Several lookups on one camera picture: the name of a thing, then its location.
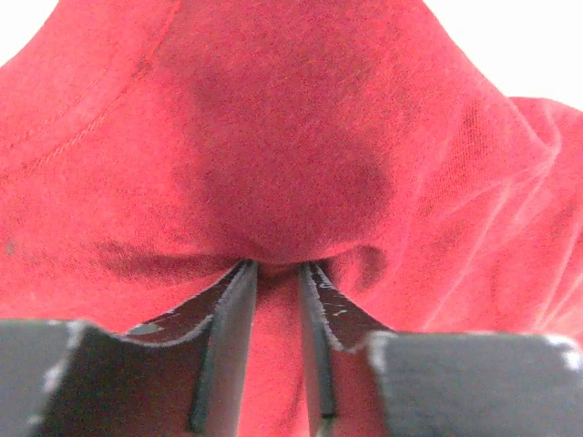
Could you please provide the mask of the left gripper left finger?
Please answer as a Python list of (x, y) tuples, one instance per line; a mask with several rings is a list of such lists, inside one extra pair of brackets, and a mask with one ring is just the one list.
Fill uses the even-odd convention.
[(82, 320), (3, 320), (4, 436), (233, 436), (257, 264), (126, 334)]

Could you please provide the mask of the dark red t-shirt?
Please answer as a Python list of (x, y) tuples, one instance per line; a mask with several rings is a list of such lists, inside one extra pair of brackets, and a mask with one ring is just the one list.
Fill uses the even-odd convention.
[(298, 266), (395, 330), (582, 336), (582, 115), (420, 1), (61, 1), (1, 69), (1, 314), (116, 331), (259, 264), (243, 436), (308, 432)]

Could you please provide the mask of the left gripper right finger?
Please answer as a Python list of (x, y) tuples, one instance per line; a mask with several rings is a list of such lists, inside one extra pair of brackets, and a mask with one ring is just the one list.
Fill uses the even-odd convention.
[(557, 335), (388, 329), (300, 270), (313, 436), (579, 436), (582, 351)]

